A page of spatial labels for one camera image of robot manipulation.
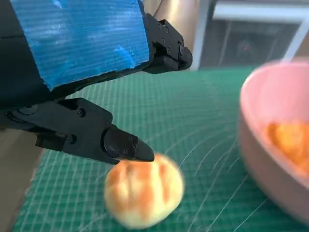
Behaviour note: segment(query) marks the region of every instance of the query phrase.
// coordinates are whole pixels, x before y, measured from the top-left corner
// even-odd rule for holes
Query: blue painter's tape
[[[149,60],[138,0],[11,0],[50,90]]]

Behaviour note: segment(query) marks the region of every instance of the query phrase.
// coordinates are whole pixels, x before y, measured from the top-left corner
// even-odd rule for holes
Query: pink bowl
[[[248,172],[279,207],[309,225],[309,177],[270,146],[262,130],[271,121],[309,120],[309,61],[272,62],[243,84],[239,144]]]

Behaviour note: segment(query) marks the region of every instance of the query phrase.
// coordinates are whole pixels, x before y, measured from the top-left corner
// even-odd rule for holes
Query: table
[[[70,96],[111,111],[119,128],[181,166],[186,181],[181,204],[166,220],[145,231],[309,231],[267,199],[239,156],[239,90],[251,71],[138,73]],[[127,231],[108,214],[103,201],[110,168],[46,151],[13,231]]]

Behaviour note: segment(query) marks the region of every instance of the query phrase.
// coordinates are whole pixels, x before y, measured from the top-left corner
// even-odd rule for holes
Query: bread roll
[[[164,220],[177,208],[183,193],[177,164],[158,153],[153,162],[119,162],[104,185],[107,209],[128,229],[146,229]]]

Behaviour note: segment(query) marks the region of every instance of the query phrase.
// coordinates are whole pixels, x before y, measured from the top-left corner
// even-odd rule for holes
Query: floor
[[[27,132],[0,130],[0,231],[10,230],[34,177],[42,153],[35,139]]]

